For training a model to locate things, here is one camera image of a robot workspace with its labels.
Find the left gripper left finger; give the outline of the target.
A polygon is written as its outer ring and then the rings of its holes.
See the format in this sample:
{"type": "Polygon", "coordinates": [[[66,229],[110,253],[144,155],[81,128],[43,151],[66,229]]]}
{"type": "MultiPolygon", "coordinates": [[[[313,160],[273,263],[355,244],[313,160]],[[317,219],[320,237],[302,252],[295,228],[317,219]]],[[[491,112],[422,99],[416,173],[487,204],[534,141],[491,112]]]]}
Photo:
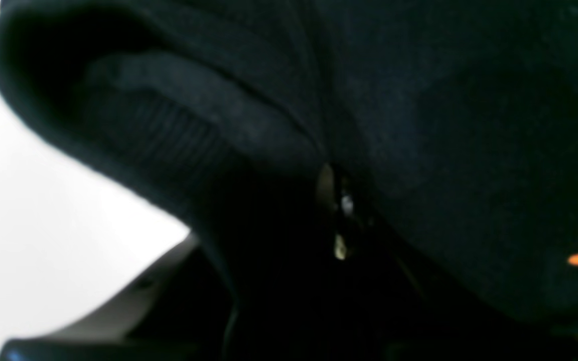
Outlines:
{"type": "Polygon", "coordinates": [[[231,308],[227,288],[189,235],[80,320],[8,340],[0,360],[219,360],[231,308]]]}

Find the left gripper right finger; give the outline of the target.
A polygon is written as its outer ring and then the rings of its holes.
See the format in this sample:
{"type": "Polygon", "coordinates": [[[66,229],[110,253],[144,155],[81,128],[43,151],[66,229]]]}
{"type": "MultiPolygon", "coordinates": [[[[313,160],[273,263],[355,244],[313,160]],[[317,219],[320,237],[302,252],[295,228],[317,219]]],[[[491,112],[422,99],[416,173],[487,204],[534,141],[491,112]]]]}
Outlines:
{"type": "Polygon", "coordinates": [[[362,247],[368,227],[367,207],[356,182],[339,165],[326,163],[317,178],[317,210],[333,256],[353,258],[362,247]]]}

